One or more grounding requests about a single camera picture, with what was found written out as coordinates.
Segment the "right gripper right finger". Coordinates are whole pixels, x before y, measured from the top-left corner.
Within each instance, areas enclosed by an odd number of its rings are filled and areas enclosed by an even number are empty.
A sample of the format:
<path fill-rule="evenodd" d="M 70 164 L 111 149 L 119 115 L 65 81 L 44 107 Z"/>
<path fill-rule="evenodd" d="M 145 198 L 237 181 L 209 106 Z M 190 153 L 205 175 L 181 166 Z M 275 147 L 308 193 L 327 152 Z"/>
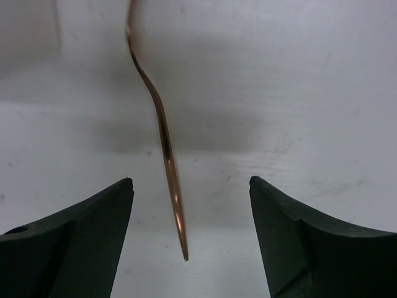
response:
<path fill-rule="evenodd" d="M 395 297 L 396 234 L 331 217 L 250 179 L 271 297 Z"/>

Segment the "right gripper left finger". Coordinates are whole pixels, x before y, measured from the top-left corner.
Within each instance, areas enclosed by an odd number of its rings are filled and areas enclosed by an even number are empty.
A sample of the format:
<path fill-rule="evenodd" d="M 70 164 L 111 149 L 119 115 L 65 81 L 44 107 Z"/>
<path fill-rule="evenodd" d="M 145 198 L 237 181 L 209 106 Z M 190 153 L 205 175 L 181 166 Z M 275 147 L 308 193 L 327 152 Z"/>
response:
<path fill-rule="evenodd" d="M 1 235 L 1 297 L 110 297 L 133 205 L 124 178 Z"/>

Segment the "copper thin utensil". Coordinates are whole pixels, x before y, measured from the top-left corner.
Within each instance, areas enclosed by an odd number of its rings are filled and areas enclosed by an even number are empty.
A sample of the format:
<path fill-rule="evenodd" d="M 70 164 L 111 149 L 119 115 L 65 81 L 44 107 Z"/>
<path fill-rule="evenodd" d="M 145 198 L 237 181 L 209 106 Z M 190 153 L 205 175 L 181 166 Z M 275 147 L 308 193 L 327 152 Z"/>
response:
<path fill-rule="evenodd" d="M 134 15 L 135 1 L 128 2 L 127 19 L 126 19 L 126 40 L 128 44 L 128 49 L 134 63 L 134 66 L 140 75 L 143 83 L 145 84 L 156 111 L 156 118 L 158 122 L 159 139 L 161 141 L 161 149 L 163 153 L 164 160 L 164 170 L 167 177 L 167 184 L 169 189 L 169 195 L 172 204 L 172 211 L 176 223 L 176 229 L 179 236 L 179 241 L 181 244 L 182 255 L 185 261 L 189 260 L 189 251 L 187 244 L 184 208 L 182 204 L 181 189 L 179 184 L 179 178 L 177 173 L 176 161 L 172 151 L 172 143 L 168 130 L 166 113 L 164 110 L 163 102 L 161 96 L 159 95 L 156 87 L 147 76 L 143 68 L 141 67 L 137 57 L 136 57 L 136 47 L 133 41 L 133 15 Z"/>

